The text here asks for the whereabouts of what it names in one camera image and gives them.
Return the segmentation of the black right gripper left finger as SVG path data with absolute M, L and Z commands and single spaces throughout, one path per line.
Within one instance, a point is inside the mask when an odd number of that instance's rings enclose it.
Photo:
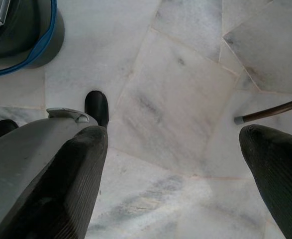
M 107 148 L 107 130 L 98 125 L 66 141 L 2 220 L 0 239 L 83 239 Z

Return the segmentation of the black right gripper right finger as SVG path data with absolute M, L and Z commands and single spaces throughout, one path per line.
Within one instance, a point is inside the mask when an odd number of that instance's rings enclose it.
M 292 135 L 252 124 L 240 130 L 239 143 L 265 205 L 292 239 Z

